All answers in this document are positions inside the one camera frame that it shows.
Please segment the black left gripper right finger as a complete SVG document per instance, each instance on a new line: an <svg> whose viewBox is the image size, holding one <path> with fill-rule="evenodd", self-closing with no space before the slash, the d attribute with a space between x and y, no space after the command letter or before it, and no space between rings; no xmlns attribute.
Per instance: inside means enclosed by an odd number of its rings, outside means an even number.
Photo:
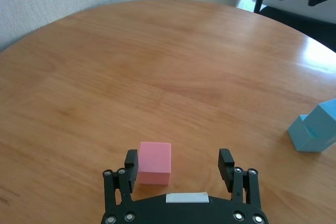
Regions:
<svg viewBox="0 0 336 224"><path fill-rule="evenodd" d="M254 168L243 170L235 166L229 149L220 148L218 153L218 169L226 188L231 193L231 201L243 203L261 209L258 171Z"/></svg>

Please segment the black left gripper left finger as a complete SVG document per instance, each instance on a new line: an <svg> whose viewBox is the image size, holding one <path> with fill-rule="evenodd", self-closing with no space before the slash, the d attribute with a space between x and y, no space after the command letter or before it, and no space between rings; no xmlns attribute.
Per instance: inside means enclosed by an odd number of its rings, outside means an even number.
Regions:
<svg viewBox="0 0 336 224"><path fill-rule="evenodd" d="M128 150L124 167L119 168L116 172L107 169L102 173L105 214L111 214L117 208L115 196L117 189L121 194L120 206L132 202L131 193L134 189L138 167L138 151Z"/></svg>

